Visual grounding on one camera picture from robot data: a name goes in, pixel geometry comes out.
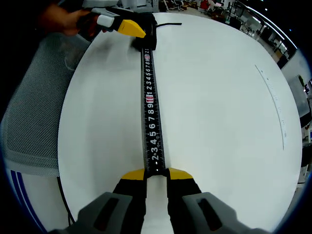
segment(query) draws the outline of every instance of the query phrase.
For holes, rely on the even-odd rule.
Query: desk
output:
[[[227,25],[174,13],[155,17],[159,24],[182,23],[158,28],[154,51],[167,167],[192,174],[203,192],[234,208],[245,225],[274,230],[293,197],[302,148],[296,104],[282,72],[261,44]],[[100,33],[66,94],[58,162],[74,218],[113,191],[123,174],[144,167],[140,53],[131,40]],[[284,149],[274,102],[255,65],[279,98]],[[168,233],[169,217],[159,215],[166,206],[165,178],[150,178],[142,233],[159,233],[162,222]]]

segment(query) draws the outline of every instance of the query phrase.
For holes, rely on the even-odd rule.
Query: printed numbers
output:
[[[162,152],[161,146],[161,135],[159,134],[158,126],[158,115],[157,115],[157,96],[155,91],[155,81],[154,81],[154,71],[152,63],[152,54],[150,49],[144,49],[143,59],[145,60],[143,64],[144,69],[144,95],[145,95],[145,104],[144,104],[144,119],[145,119],[145,129],[146,129],[146,150],[148,153],[149,160],[153,161],[153,164],[156,166],[156,171],[159,169],[158,161],[159,152]]]

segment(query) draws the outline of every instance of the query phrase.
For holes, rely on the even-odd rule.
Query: tape measure numbers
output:
[[[166,170],[153,51],[142,48],[142,134],[145,171],[150,176]]]

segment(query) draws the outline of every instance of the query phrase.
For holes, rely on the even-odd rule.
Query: blue stripe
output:
[[[27,211],[27,207],[26,207],[26,205],[23,202],[23,196],[22,196],[22,194],[20,192],[20,187],[19,187],[19,184],[18,184],[18,180],[16,178],[15,171],[11,171],[11,177],[12,177],[13,185],[14,185],[16,194],[18,196],[19,202],[20,202],[22,208]]]
[[[22,195],[25,199],[25,202],[26,202],[26,205],[31,213],[31,215],[33,216],[35,222],[38,224],[38,226],[40,227],[40,229],[44,232],[44,233],[47,233],[46,229],[44,228],[44,226],[42,225],[42,223],[40,222],[38,216],[36,215],[30,201],[29,201],[29,198],[28,198],[28,195],[27,195],[27,192],[26,192],[26,189],[25,189],[25,186],[24,186],[24,182],[23,182],[23,178],[21,176],[21,173],[20,172],[16,172],[17,176],[18,176],[18,180],[19,180],[19,186],[20,186],[20,190],[22,192]]]

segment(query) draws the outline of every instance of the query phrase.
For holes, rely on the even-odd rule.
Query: tape measure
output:
[[[147,177],[166,170],[156,77],[151,48],[141,50],[142,135],[144,167]]]
[[[286,146],[286,139],[287,139],[287,132],[286,132],[286,124],[285,124],[285,119],[283,117],[283,113],[282,113],[282,108],[281,105],[279,103],[279,99],[275,93],[275,90],[273,88],[273,86],[271,85],[271,82],[269,80],[269,78],[264,74],[263,70],[258,68],[257,65],[255,65],[256,69],[258,70],[258,72],[260,73],[263,81],[265,82],[265,84],[268,87],[268,90],[271,94],[271,97],[273,99],[276,111],[277,111],[277,116],[278,116],[278,120],[279,120],[279,124],[280,124],[280,128],[281,128],[281,133],[282,133],[282,143],[283,143],[283,150]]]

